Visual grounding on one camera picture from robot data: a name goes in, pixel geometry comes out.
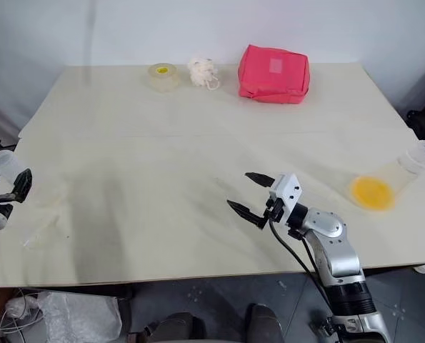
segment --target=yellow tape roll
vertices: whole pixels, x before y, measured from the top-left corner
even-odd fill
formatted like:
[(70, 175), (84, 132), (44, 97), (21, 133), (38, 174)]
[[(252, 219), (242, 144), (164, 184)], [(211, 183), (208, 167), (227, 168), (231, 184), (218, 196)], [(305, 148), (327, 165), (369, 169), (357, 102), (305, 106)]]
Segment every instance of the yellow tape roll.
[(177, 68), (173, 64), (158, 63), (149, 68), (150, 84), (157, 91), (172, 91), (180, 82)]

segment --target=pink pouch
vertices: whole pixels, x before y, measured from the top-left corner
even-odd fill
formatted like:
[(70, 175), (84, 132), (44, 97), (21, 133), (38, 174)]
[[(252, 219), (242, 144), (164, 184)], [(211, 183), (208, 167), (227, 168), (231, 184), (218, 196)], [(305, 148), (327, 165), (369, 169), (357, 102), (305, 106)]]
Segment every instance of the pink pouch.
[(238, 69), (239, 96), (261, 102), (299, 104), (309, 90), (306, 55), (249, 45)]

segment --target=white cable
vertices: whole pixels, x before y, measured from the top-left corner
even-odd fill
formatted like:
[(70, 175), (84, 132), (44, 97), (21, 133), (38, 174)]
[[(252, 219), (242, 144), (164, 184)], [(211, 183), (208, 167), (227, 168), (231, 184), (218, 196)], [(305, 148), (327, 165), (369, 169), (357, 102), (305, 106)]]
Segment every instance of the white cable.
[(25, 327), (30, 327), (31, 325), (36, 324), (37, 322), (40, 322), (43, 319), (44, 319), (44, 316), (39, 317), (38, 319), (36, 319), (32, 322), (29, 322), (28, 324), (18, 325), (17, 326), (18, 329), (16, 329), (16, 330), (14, 330), (16, 327), (7, 327), (6, 329), (4, 329), (4, 328), (0, 329), (0, 331), (2, 331), (4, 334), (13, 334), (15, 332), (21, 331), (21, 329), (24, 329)]
[(217, 77), (218, 71), (211, 59), (194, 57), (187, 67), (190, 71), (191, 82), (195, 86), (206, 86), (209, 91), (220, 87), (220, 81)]
[[(16, 294), (16, 296), (19, 293), (21, 293), (21, 295), (24, 298), (25, 303), (26, 303), (26, 298), (25, 297), (27, 297), (29, 295), (39, 294), (41, 292), (34, 292), (34, 293), (24, 294), (23, 291), (21, 290), (21, 288), (19, 288), (19, 292)], [(39, 311), (40, 311), (40, 309), (38, 309), (38, 311), (36, 312), (34, 318), (37, 317), (37, 315), (39, 314)], [(6, 318), (6, 315), (7, 315), (7, 310), (4, 311), (4, 313), (3, 313), (2, 317), (1, 317), (1, 320), (0, 320), (0, 331), (3, 332), (4, 334), (13, 334), (13, 333), (21, 332), (24, 328), (29, 327), (29, 326), (37, 323), (37, 322), (40, 322), (44, 318), (44, 316), (41, 316), (40, 318), (35, 319), (34, 321), (29, 322), (29, 323), (26, 323), (24, 325), (17, 325), (17, 323), (16, 323), (17, 318), (15, 318), (15, 319), (13, 319), (15, 321), (14, 322), (14, 326), (10, 326), (12, 323), (3, 325), (3, 321)]]

